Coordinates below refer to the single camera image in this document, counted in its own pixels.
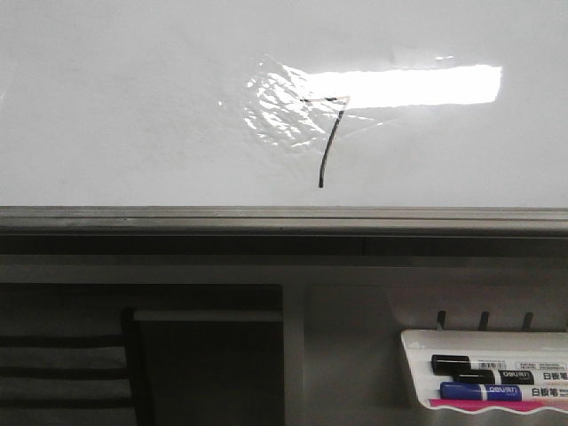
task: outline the marker cap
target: marker cap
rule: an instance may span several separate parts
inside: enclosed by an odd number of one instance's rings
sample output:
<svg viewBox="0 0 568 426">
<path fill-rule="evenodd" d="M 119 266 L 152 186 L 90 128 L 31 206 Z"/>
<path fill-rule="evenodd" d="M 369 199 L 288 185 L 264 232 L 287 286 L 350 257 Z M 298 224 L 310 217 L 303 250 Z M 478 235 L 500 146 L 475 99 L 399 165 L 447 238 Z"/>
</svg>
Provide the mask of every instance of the marker cap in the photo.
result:
<svg viewBox="0 0 568 426">
<path fill-rule="evenodd" d="M 469 357 L 465 355 L 432 355 L 431 362 L 435 375 L 456 375 L 471 370 Z"/>
<path fill-rule="evenodd" d="M 466 370 L 456 374 L 454 380 L 460 383 L 494 384 L 495 374 L 491 370 Z"/>
<path fill-rule="evenodd" d="M 442 382 L 440 397 L 442 399 L 484 399 L 479 385 L 457 382 Z"/>
</svg>

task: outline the black marker cap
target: black marker cap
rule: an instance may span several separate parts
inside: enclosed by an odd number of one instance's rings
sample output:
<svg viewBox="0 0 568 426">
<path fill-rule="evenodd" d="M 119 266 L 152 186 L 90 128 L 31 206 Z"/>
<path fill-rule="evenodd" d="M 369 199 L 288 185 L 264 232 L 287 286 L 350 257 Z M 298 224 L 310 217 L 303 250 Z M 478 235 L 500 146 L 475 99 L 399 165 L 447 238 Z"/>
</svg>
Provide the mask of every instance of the black marker cap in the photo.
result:
<svg viewBox="0 0 568 426">
<path fill-rule="evenodd" d="M 456 375 L 471 370 L 471 363 L 465 355 L 432 355 L 432 370 L 435 375 Z"/>
<path fill-rule="evenodd" d="M 454 376 L 460 383 L 495 384 L 495 374 L 491 370 L 467 370 Z"/>
</svg>

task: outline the black marker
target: black marker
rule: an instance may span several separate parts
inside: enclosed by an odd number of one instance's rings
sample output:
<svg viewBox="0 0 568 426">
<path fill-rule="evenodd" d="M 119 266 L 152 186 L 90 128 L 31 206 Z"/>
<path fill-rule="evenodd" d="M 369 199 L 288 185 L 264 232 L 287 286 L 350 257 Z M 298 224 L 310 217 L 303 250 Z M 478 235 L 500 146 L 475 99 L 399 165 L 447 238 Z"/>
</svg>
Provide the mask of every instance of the black marker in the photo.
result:
<svg viewBox="0 0 568 426">
<path fill-rule="evenodd" d="M 543 370 L 566 371 L 567 359 L 527 359 L 518 357 L 469 357 L 466 355 L 432 355 L 435 375 L 456 376 L 470 370 Z"/>
<path fill-rule="evenodd" d="M 563 384 L 568 385 L 566 371 L 469 370 L 454 376 L 460 383 L 474 384 Z"/>
</svg>

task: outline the dark panel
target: dark panel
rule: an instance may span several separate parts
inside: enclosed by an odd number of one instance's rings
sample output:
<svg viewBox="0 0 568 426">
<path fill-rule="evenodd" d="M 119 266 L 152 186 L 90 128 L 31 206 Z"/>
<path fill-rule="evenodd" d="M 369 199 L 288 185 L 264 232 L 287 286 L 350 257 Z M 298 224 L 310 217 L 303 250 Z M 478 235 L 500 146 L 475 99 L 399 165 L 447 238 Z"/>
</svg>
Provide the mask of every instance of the dark panel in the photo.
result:
<svg viewBox="0 0 568 426">
<path fill-rule="evenodd" d="M 160 426 L 284 424 L 280 323 L 144 322 Z"/>
</svg>

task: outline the blue marker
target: blue marker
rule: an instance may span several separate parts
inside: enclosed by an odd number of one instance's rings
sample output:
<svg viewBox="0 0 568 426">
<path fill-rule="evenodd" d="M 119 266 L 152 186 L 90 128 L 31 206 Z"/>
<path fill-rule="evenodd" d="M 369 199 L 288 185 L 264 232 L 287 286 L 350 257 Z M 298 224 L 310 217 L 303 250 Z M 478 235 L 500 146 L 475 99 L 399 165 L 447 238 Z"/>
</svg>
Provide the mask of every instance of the blue marker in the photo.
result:
<svg viewBox="0 0 568 426">
<path fill-rule="evenodd" d="M 523 393 L 515 384 L 473 384 L 443 382 L 442 399 L 475 399 L 479 401 L 522 401 Z"/>
<path fill-rule="evenodd" d="M 568 402 L 568 386 L 442 382 L 440 384 L 440 397 L 442 399 L 473 399 L 478 401 L 546 399 Z"/>
</svg>

